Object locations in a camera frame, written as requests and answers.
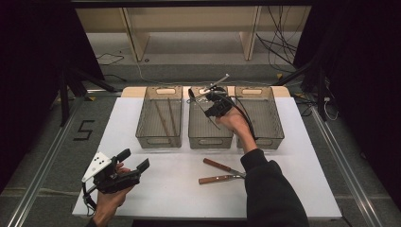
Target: wire mesh bin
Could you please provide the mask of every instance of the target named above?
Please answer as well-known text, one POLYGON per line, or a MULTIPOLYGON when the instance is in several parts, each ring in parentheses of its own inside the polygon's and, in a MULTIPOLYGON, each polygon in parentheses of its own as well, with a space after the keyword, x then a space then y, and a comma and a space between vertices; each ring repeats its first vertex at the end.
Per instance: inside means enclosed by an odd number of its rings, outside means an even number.
POLYGON ((183 87, 148 87, 136 129, 142 148, 180 148, 183 87))
MULTIPOLYGON (((203 87, 192 87, 195 96, 203 95, 203 87)), ((189 107, 189 127, 188 137, 189 146, 192 149, 199 148, 230 148, 233 141, 233 133, 225 127, 217 127, 215 118, 206 117, 203 111, 206 111, 213 105, 212 101, 194 101, 190 102, 189 107)))
MULTIPOLYGON (((236 103, 243 107, 253 125, 259 148, 278 149, 284 139, 271 87, 236 87, 236 103)), ((240 141, 237 147, 242 148, 240 141)))

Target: person's hand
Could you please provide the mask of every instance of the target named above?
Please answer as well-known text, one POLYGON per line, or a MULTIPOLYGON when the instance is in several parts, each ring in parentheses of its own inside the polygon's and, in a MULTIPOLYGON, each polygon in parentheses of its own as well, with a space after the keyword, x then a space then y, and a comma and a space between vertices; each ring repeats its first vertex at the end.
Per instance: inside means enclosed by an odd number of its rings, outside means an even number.
MULTIPOLYGON (((123 163, 117 164, 117 166, 115 167, 117 173, 131 171, 129 168, 123 167, 123 165, 123 163)), ((97 227, 107 225, 107 223, 115 215, 117 208, 124 203, 127 193, 129 193, 132 189, 133 186, 112 194, 103 194, 98 191, 96 213, 93 218, 97 227)))
POLYGON ((257 148, 247 121, 236 108, 231 108, 224 116, 216 117, 216 123, 224 125, 239 137, 245 153, 257 148))

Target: tongs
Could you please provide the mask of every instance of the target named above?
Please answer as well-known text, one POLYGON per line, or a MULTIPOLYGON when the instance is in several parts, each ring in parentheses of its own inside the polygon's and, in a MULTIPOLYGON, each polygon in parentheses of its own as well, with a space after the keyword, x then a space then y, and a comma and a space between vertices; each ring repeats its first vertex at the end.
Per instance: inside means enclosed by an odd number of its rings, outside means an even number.
POLYGON ((200 178, 199 183, 204 184, 204 183, 216 183, 216 182, 224 182, 224 181, 229 181, 233 179, 245 179, 246 173, 241 173, 239 171, 236 171, 228 166, 225 166, 223 164, 217 163, 213 160, 204 158, 203 162, 210 165, 217 167, 219 169, 222 169, 224 171, 227 171, 231 173, 231 175, 222 175, 222 176, 216 176, 216 177, 208 177, 208 178, 200 178))

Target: black sleeve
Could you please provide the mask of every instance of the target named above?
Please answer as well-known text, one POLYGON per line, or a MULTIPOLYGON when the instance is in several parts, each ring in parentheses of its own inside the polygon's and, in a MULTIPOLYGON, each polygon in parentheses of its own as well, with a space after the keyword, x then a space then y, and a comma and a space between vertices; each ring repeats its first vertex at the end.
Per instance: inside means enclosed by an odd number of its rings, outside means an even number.
POLYGON ((301 201, 276 162, 254 149, 241 163, 247 172, 248 226, 309 226, 301 201))
POLYGON ((86 224, 85 227, 96 227, 96 224, 94 222, 94 219, 91 218, 91 220, 89 220, 88 224, 86 224))

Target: person's arm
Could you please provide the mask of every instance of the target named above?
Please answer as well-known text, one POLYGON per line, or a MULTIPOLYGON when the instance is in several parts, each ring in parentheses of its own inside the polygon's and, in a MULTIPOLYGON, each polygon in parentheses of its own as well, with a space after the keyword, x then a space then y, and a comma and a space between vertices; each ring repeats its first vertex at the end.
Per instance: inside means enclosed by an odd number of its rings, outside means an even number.
POLYGON ((308 226, 305 209, 291 184, 281 172, 280 166, 266 159, 263 150, 257 148, 247 122, 233 108, 216 119, 232 130, 241 140, 244 156, 241 163, 247 176, 247 218, 249 226, 308 226))
MULTIPOLYGON (((117 173, 130 172, 129 168, 122 167, 124 164, 117 164, 117 173)), ((133 189, 128 187, 121 191, 112 194, 97 193, 96 212, 93 218, 89 221, 86 227, 104 227, 107 226, 109 221, 114 217, 117 208, 121 206, 127 194, 133 189)))

